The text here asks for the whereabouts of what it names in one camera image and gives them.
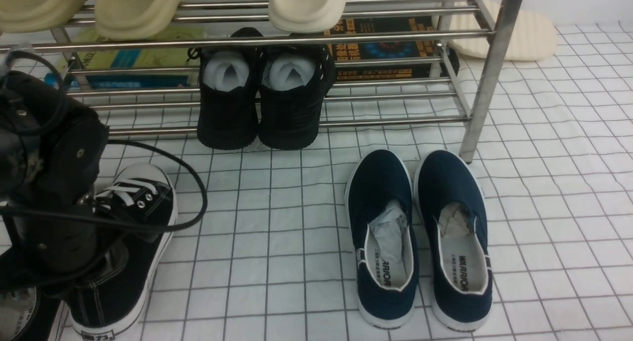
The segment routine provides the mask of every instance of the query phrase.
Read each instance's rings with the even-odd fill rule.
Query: blue canvas shoe
[[[388,150],[365,156],[345,188],[357,256],[358,308],[374,327],[398,328],[413,314],[418,255],[412,198],[409,172]]]
[[[415,201],[429,235],[437,319],[472,332],[488,317],[493,273],[483,194],[468,166],[445,150],[431,152],[415,175]]]

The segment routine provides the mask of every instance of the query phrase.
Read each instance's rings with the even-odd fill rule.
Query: black sneaker
[[[255,28],[242,28],[231,37],[261,37]],[[200,57],[200,116],[197,138],[213,149],[233,150],[257,136],[255,95],[260,51],[253,47],[208,47],[189,51]]]
[[[466,163],[445,150],[423,159],[413,186],[429,235],[433,313],[451,330],[475,331],[486,322],[493,303],[481,188]]]
[[[149,164],[125,168],[115,183],[97,194],[110,213],[138,224],[176,224],[174,186],[167,175]],[[114,340],[136,324],[167,243],[173,233],[129,234],[115,244],[104,267],[70,293],[72,325],[84,340]]]
[[[281,150],[302,149],[318,134],[323,98],[336,79],[326,46],[301,45],[263,50],[260,140]]]
[[[409,172],[393,152],[373,151],[352,171],[344,196],[360,314],[374,327],[401,327],[413,315],[418,285]]]
[[[57,341],[67,316],[66,303],[38,289],[0,296],[0,340]]]

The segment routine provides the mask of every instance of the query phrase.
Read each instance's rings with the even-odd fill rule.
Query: grid pattern
[[[158,267],[143,322],[117,339],[630,341],[633,26],[558,31],[554,57],[504,65],[470,165],[486,196],[495,272],[492,311],[477,332],[447,330],[430,310],[430,252],[418,217],[420,287],[413,319],[389,332],[365,323],[343,205],[344,186],[364,154],[393,150],[413,172],[430,150],[459,149],[464,128],[454,124],[323,131],[313,145],[295,152],[259,143],[226,152],[196,140],[153,141],[181,156],[207,182],[208,212],[198,226],[176,233]],[[482,66],[481,60],[462,62],[459,79],[471,102]],[[45,74],[40,66],[24,69]],[[420,88],[340,93],[377,90]],[[323,109],[328,120],[456,113],[452,100],[339,102]],[[196,109],[100,114],[112,127],[197,120]],[[134,147],[108,147],[99,184],[136,162],[154,163],[170,174],[182,221],[197,212],[201,200],[193,179],[164,157]],[[2,235],[0,245],[7,244]],[[67,327],[62,340],[76,339]]]

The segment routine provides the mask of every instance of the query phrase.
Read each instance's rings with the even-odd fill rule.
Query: slipper
[[[333,28],[346,0],[271,0],[269,19],[279,30],[316,33]]]
[[[0,31],[24,33],[59,27],[88,0],[0,0]]]
[[[97,0],[97,32],[113,40],[139,40],[171,23],[181,0]]]
[[[493,19],[497,19],[500,5],[490,0],[483,0]],[[433,18],[437,28],[437,17]],[[451,20],[451,30],[464,31],[479,29],[474,15],[457,15]],[[450,40],[448,44],[457,53],[475,58],[486,58],[488,41],[486,39]],[[506,53],[506,60],[541,60],[554,55],[558,39],[556,28],[545,15],[521,10],[516,18],[512,38]]]

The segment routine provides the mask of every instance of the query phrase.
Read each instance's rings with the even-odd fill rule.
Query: stainless steel shoe rack
[[[456,3],[466,3],[466,5],[457,5]],[[388,41],[427,41],[435,40],[436,48],[434,56],[418,58],[418,59],[386,59],[386,60],[362,60],[353,62],[338,62],[337,68],[353,68],[357,66],[366,66],[368,64],[380,67],[394,62],[406,64],[431,64],[431,75],[429,78],[412,79],[412,80],[373,80],[368,82],[342,82],[336,83],[335,88],[351,88],[359,86],[382,86],[382,85],[433,85],[446,84],[452,87],[450,90],[444,91],[423,91],[419,93],[390,93],[390,94],[371,94],[371,95],[328,95],[325,100],[327,102],[358,102],[363,100],[384,100],[384,99],[400,99],[409,98],[445,98],[452,97],[457,105],[459,115],[451,116],[434,116],[420,118],[397,118],[397,119],[376,119],[376,120],[345,120],[345,121],[323,121],[320,123],[324,128],[338,127],[375,127],[388,125],[420,125],[420,124],[440,124],[440,123],[464,123],[466,126],[465,136],[461,145],[459,154],[466,162],[471,162],[479,136],[484,125],[484,120],[488,114],[488,108],[493,97],[495,86],[501,70],[505,53],[508,49],[509,40],[513,32],[516,17],[519,12],[522,0],[502,0],[501,10],[497,19],[484,7],[482,0],[348,0],[344,18],[358,17],[400,17],[400,16],[420,16],[420,15],[438,15],[439,23],[436,31],[432,32],[394,32],[394,33],[355,33],[345,35],[332,35],[325,37],[323,35],[310,35],[302,38],[289,37],[266,37],[266,38],[239,38],[239,39],[203,39],[203,40],[187,40],[187,41],[133,41],[133,42],[107,42],[107,43],[74,43],[70,41],[65,28],[57,28],[51,30],[56,43],[34,44],[33,48],[38,53],[63,53],[69,61],[68,72],[65,75],[75,76],[81,90],[69,93],[75,98],[87,96],[118,96],[118,95],[149,95],[149,94],[170,94],[170,93],[197,93],[197,87],[187,88],[161,88],[161,89],[91,89],[86,76],[90,75],[121,75],[131,73],[174,73],[183,71],[197,70],[193,67],[178,68],[134,68],[134,69],[104,69],[104,70],[86,70],[81,68],[81,63],[77,60],[77,51],[98,51],[98,50],[116,50],[131,48],[166,48],[166,47],[197,47],[197,46],[271,46],[277,44],[316,44],[316,43],[348,43],[348,42],[388,42]],[[357,5],[379,6],[379,5],[397,5],[398,10],[365,10],[352,11],[350,8]],[[177,15],[174,17],[174,23],[235,23],[235,22],[253,22],[267,21],[266,14],[238,14],[238,15],[212,15],[213,11],[218,10],[246,10],[252,12],[253,9],[263,9],[268,7],[266,1],[234,1],[226,3],[215,2],[183,2],[178,8]],[[82,14],[92,14],[93,6],[86,5],[82,8]],[[209,15],[181,15],[181,13],[189,10],[207,10]],[[452,15],[473,14],[477,22],[481,26],[478,30],[468,31],[451,31],[450,21]],[[69,21],[65,27],[93,26],[94,19],[86,17],[77,17]],[[445,51],[446,41],[451,39],[472,39],[485,37],[490,49],[488,57],[484,64],[479,88],[473,101],[472,107],[468,105],[463,95],[463,91],[459,87],[456,80],[456,73],[452,70],[452,66],[448,60]],[[11,46],[0,47],[0,51],[6,52]],[[440,76],[440,63],[445,63],[448,76]],[[167,108],[191,108],[197,107],[199,102],[156,102],[156,103],[131,103],[131,104],[108,104],[93,105],[98,111],[113,111],[120,109],[167,109]],[[138,137],[138,136],[174,136],[183,134],[195,134],[195,127],[169,127],[169,128],[132,128],[132,129],[113,129],[111,136],[122,137]]]

